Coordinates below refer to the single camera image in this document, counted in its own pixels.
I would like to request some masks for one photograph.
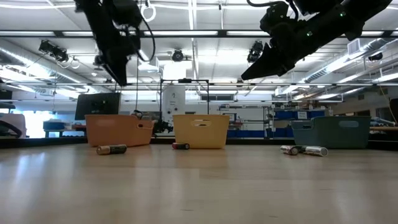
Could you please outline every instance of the black battery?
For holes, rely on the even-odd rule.
[[[189,144],[186,143],[173,143],[173,149],[181,149],[181,150],[188,150],[190,148]]]
[[[127,146],[124,144],[97,147],[98,155],[124,154],[126,151],[127,151]]]
[[[280,151],[291,156],[297,156],[299,154],[299,149],[295,146],[281,146]]]

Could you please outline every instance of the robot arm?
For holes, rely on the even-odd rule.
[[[248,3],[254,7],[270,6],[260,21],[260,28],[271,36],[261,57],[243,74],[243,80],[281,76],[295,67],[304,57],[316,52],[332,40],[345,34],[348,40],[358,38],[367,20],[383,11],[392,0],[286,0],[296,16],[291,19],[289,6],[283,1],[265,4]],[[308,21],[298,20],[315,14]]]
[[[95,61],[121,86],[127,85],[126,64],[141,47],[129,27],[139,29],[142,16],[133,0],[75,0],[76,12],[84,12],[99,49]],[[122,31],[114,23],[123,27]]]

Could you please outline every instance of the monitor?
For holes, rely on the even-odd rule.
[[[80,95],[77,99],[75,120],[85,120],[89,114],[119,114],[120,93]]]

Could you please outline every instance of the wooden table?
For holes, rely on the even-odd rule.
[[[0,150],[0,223],[396,224],[398,152],[279,146],[98,156],[86,144]]]

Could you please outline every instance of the cylindrical battery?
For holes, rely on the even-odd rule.
[[[299,153],[299,149],[297,149],[295,146],[281,146],[280,150],[287,155],[291,156],[297,156]]]
[[[189,144],[185,144],[185,143],[173,143],[172,144],[173,149],[189,149],[190,146]]]
[[[311,156],[325,157],[329,154],[328,149],[320,146],[302,146],[301,153]]]
[[[98,146],[97,154],[98,155],[124,154],[126,150],[127,146],[123,144],[113,145],[113,146]]]

